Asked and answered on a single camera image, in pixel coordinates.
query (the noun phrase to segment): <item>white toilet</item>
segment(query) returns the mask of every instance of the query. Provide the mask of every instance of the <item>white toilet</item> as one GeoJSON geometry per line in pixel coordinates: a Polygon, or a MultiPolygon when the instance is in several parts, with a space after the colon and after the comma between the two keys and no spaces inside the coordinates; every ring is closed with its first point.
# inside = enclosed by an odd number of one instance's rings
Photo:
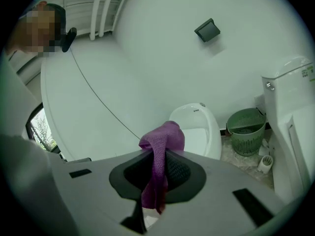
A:
{"type": "Polygon", "coordinates": [[[169,120],[177,122],[183,131],[185,151],[220,160],[220,129],[215,117],[203,103],[181,106],[172,112],[169,120]]]}
{"type": "Polygon", "coordinates": [[[315,178],[315,69],[306,57],[293,56],[266,70],[262,81],[275,192],[290,203],[315,178]]]}

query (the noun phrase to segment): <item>black wall fixture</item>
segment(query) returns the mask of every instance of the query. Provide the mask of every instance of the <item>black wall fixture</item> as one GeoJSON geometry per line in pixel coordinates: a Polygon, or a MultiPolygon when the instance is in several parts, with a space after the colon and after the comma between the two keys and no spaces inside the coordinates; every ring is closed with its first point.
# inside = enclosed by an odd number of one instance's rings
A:
{"type": "Polygon", "coordinates": [[[203,42],[207,42],[210,39],[220,34],[220,30],[215,26],[215,23],[212,18],[204,22],[199,26],[195,33],[202,39],[203,42]]]}

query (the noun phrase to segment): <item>toilet brush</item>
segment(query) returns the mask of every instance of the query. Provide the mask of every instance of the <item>toilet brush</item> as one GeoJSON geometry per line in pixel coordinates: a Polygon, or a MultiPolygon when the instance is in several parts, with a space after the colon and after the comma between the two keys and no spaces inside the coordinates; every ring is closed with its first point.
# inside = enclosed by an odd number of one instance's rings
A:
{"type": "Polygon", "coordinates": [[[264,174],[267,174],[270,171],[273,163],[274,163],[274,159],[271,156],[266,155],[261,159],[258,165],[258,170],[260,172],[263,172],[264,174]]]}

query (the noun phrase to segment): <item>gray floor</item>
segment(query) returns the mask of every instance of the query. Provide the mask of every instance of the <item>gray floor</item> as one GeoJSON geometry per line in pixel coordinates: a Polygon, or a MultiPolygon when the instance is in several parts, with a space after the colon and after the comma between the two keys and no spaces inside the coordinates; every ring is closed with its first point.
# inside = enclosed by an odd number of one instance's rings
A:
{"type": "MultiPolygon", "coordinates": [[[[266,140],[269,140],[270,132],[265,133],[266,140]]],[[[272,168],[268,174],[264,174],[257,170],[257,166],[262,159],[262,156],[255,154],[252,156],[241,156],[232,148],[231,139],[227,136],[222,136],[222,154],[221,160],[231,163],[240,168],[247,174],[251,175],[258,181],[262,182],[271,189],[274,189],[274,181],[272,176],[272,168]]]]}

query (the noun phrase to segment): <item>green trash bin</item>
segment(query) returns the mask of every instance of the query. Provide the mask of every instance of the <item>green trash bin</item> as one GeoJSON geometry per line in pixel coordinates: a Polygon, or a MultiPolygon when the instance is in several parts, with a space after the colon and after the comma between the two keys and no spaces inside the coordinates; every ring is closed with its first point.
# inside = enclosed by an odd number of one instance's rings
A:
{"type": "Polygon", "coordinates": [[[265,126],[266,116],[256,108],[243,109],[233,114],[226,123],[233,149],[243,156],[256,154],[264,138],[265,126]]]}

